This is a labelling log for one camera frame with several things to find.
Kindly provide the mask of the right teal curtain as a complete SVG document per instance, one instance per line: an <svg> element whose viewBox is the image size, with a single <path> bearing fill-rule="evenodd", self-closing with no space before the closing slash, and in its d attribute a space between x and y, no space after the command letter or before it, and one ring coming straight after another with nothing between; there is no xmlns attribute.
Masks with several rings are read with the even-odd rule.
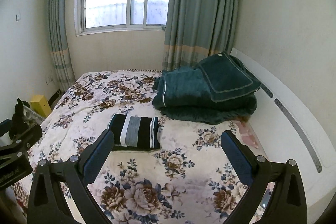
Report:
<svg viewBox="0 0 336 224"><path fill-rule="evenodd" d="M162 67L193 66L217 53L230 53L239 0L169 0Z"/></svg>

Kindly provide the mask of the dark teal folded blanket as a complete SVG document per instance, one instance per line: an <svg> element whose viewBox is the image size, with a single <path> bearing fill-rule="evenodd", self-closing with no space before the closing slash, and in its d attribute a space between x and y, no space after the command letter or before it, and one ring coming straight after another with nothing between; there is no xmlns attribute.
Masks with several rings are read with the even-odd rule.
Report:
<svg viewBox="0 0 336 224"><path fill-rule="evenodd" d="M257 108L255 92L261 82L244 64L226 52L193 67L163 71L153 86L153 106L180 121L220 124L250 117Z"/></svg>

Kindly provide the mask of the left teal curtain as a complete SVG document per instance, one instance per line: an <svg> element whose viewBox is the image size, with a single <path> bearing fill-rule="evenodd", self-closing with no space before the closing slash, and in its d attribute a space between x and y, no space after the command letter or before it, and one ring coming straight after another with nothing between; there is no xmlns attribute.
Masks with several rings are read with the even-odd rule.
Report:
<svg viewBox="0 0 336 224"><path fill-rule="evenodd" d="M66 34L65 0L47 0L49 48L60 90L66 92L75 82Z"/></svg>

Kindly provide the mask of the floral bed sheet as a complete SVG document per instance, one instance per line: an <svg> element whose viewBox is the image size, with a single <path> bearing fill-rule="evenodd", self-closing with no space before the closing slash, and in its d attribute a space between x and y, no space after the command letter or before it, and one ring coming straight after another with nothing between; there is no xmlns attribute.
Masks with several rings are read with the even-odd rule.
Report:
<svg viewBox="0 0 336 224"><path fill-rule="evenodd" d="M29 150L33 168L43 159L80 155L105 130L115 145L92 196L112 223L223 223L247 190L221 148L230 130L257 155L254 131L238 119L217 125L171 119L152 104L157 72L83 74L42 123Z"/></svg>

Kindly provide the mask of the yellow box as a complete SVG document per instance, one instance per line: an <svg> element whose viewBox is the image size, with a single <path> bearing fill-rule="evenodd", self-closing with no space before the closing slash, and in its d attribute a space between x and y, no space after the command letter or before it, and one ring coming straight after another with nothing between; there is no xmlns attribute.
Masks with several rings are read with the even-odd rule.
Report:
<svg viewBox="0 0 336 224"><path fill-rule="evenodd" d="M38 94L32 96L30 99L30 106L36 113L44 118L47 118L52 112L44 95Z"/></svg>

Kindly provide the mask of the wall light switch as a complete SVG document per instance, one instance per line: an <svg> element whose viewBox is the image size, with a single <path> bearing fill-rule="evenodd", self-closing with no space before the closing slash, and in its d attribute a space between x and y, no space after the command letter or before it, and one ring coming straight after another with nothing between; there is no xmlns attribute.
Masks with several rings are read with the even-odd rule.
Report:
<svg viewBox="0 0 336 224"><path fill-rule="evenodd" d="M20 21L21 20L21 14L16 14L15 15L15 20Z"/></svg>

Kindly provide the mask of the teal curtain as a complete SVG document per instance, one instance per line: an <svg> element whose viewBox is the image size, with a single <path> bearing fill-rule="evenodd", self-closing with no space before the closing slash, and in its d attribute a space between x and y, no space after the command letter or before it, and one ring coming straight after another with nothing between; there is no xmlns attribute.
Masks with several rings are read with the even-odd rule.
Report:
<svg viewBox="0 0 336 224"><path fill-rule="evenodd" d="M239 0L169 0L162 67L193 66L217 53L230 53Z"/></svg>
<svg viewBox="0 0 336 224"><path fill-rule="evenodd" d="M66 92L75 82L66 34L65 0L47 0L49 48L60 90Z"/></svg>

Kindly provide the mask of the striped knit sweater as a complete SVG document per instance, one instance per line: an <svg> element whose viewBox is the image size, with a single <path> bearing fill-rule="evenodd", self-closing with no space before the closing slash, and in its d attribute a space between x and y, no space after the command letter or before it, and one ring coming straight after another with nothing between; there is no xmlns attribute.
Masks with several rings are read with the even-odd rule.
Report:
<svg viewBox="0 0 336 224"><path fill-rule="evenodd" d="M157 117L113 114L107 129L114 134L114 145L161 148L158 141L159 122Z"/></svg>

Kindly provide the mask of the white bed headboard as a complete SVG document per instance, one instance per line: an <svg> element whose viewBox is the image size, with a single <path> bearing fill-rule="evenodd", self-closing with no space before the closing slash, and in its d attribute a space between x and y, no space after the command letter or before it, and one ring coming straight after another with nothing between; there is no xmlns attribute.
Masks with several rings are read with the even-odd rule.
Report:
<svg viewBox="0 0 336 224"><path fill-rule="evenodd" d="M249 122L271 161L297 162L308 207L327 207L335 192L335 148L302 101L276 76L238 51L234 57L261 81Z"/></svg>

